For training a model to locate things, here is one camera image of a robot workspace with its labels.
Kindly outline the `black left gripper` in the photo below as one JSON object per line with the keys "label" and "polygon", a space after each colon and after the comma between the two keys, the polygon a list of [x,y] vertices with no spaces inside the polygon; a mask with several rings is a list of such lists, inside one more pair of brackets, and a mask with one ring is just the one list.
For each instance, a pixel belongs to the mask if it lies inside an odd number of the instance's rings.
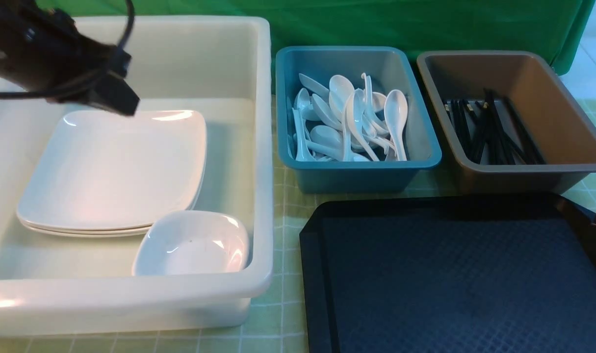
{"label": "black left gripper", "polygon": [[0,0],[0,78],[23,89],[0,92],[0,100],[44,99],[78,103],[134,116],[139,96],[126,83],[131,55],[125,46],[135,20],[128,0],[127,24],[115,45],[80,33],[75,20],[34,0]]}

